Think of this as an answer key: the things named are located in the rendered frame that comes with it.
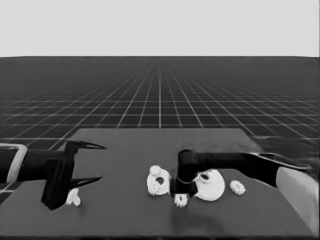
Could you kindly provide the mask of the white round carrier with pins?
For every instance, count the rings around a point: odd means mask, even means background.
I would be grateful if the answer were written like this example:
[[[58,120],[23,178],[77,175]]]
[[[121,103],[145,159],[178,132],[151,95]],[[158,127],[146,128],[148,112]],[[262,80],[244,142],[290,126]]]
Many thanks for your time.
[[[152,176],[149,172],[147,176],[147,184],[149,182],[157,181],[161,185],[160,194],[156,196],[161,196],[169,193],[170,190],[170,174],[168,171],[162,168],[161,174],[157,177]]]

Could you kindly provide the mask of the small white T-shaped piece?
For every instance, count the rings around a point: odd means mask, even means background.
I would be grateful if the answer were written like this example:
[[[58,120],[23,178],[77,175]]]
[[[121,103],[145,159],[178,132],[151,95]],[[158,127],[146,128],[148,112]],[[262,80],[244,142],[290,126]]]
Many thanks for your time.
[[[75,206],[79,206],[81,204],[81,199],[80,199],[78,193],[79,193],[79,189],[78,188],[72,189],[68,193],[66,203],[68,205],[74,204]]]

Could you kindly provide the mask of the large thick white disc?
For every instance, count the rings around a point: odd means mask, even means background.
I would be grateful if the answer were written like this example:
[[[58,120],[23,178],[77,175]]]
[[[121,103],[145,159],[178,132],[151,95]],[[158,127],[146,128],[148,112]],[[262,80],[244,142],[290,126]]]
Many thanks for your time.
[[[225,191],[225,181],[218,170],[200,172],[195,179],[196,197],[204,201],[217,201]]]

